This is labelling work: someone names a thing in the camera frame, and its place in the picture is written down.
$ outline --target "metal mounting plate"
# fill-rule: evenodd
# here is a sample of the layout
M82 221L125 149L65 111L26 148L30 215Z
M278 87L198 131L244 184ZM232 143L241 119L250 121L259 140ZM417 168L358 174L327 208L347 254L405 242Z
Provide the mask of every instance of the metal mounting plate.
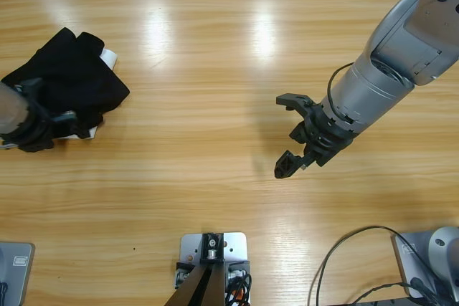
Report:
M0 281L8 284L5 306L24 302L33 256L33 244L0 242Z

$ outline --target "black clamp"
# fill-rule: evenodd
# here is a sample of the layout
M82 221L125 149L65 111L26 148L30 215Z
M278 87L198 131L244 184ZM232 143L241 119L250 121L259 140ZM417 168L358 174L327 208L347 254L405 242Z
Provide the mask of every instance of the black clamp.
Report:
M286 106L286 110L296 110L302 117L290 137L297 143L306 144L304 156L295 156L289 150L284 152L275 164L274 176L287 178L299 168L307 168L314 161L319 166L325 165L340 150L349 146L357 136L335 124L328 118L321 104L316 104L305 95L286 93L276 97L276 104Z

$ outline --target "wood grain surface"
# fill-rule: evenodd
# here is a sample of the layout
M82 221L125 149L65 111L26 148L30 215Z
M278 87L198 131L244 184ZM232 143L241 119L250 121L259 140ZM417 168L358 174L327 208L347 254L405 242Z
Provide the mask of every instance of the wood grain surface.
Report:
M37 247L25 305L161 306L183 234L243 231L253 305L303 306L346 232L459 225L459 66L323 168L273 176L302 151L275 97L320 101L396 1L0 0L1 75L68 27L117 52L131 89L95 140L0 152L0 239ZM400 280L390 235L367 232L332 256L321 305Z

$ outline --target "power cord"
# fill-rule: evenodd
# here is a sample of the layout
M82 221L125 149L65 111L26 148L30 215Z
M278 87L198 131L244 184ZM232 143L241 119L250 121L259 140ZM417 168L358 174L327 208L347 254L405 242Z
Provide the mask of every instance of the power cord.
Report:
M317 282L317 292L316 292L316 306L319 306L319 294L320 294L320 291L321 291L321 285L322 285L322 279L323 279L323 273L325 272L325 267L326 267L326 264L328 262L328 260L330 259L330 256L334 253L334 251L341 245L343 244L347 239L351 238L352 236L355 236L356 234L359 234L359 233L362 233L363 231L368 231L370 229L385 229L386 231L389 231L389 232L392 232L393 234L395 234L398 238L400 238L400 240L402 240L402 242L404 242L410 249L411 251L415 254L415 256L419 259L419 261L422 263L422 265L424 265L424 267L427 269L427 271L432 275L432 277L434 277L437 281L439 281L440 283L442 283L443 287L445 288L445 291L449 290L448 286L434 273L434 271L432 270L432 268L422 259L422 257L416 252L415 248L400 234L398 233L397 231L389 228L389 227L386 227L386 226L378 226L378 225L375 225L375 226L367 226L367 227L363 227L361 229L357 229L356 231L353 231L343 237L341 237L330 249L330 251L328 251L327 255L325 256L325 258L323 259L323 263L321 265L321 273L319 275L319 279L318 279L318 282ZM371 290L369 290L368 292L364 293L361 297L359 297L356 301L354 301L352 304L354 305L355 303L357 303L358 301L360 301L361 299L363 299L364 297L367 297L368 295L370 295L372 292L376 291L376 290L380 290L382 288L388 288L388 287L392 287L392 286L395 286L395 285L399 285L399 286L402 286L402 287L409 287L409 288L413 288L415 290L417 290L419 293L421 293L425 298L426 300L428 300L429 302L433 302L433 305L447 305L447 303L439 303L439 300L438 300L438 296L435 295L434 293L431 293L431 295L428 295L427 294L427 291L426 289L427 288L421 288L421 286L419 286L419 283L417 283L417 286L412 286L412 285L409 285L407 283L404 283L404 282L396 282L396 283L391 283L391 284L388 284L388 285L382 285L382 286L379 286L379 287L375 287L375 288L372 288ZM454 300L452 298L452 296L450 296L450 302L452 302L451 305L456 305L455 302L453 302L452 300Z
M235 277L228 285L224 305L232 306L233 304L237 304L238 306L250 306L249 296L251 286L252 276L250 274L246 274L243 277Z
M333 74L330 77L330 80L328 81L328 85L327 85L327 98L328 98L328 102L330 103L331 111L333 111L333 114L335 114L337 118L339 118L340 120L346 121L346 122L349 121L349 119L347 119L344 115L342 115L335 108L333 99L331 98L331 83L333 82L333 79L335 79L335 77L341 70L344 70L346 67L352 66L353 64L354 64L353 62L350 62L348 64L345 64L343 67L338 68L335 72L333 72Z
M8 285L5 282L0 282L0 306L5 305L5 295L8 290Z

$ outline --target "white label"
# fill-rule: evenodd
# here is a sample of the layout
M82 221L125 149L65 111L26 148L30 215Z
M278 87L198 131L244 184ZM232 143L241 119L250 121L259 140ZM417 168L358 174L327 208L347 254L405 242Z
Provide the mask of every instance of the white label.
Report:
M25 267L27 265L27 260L29 257L15 256L13 260L13 265L15 267Z

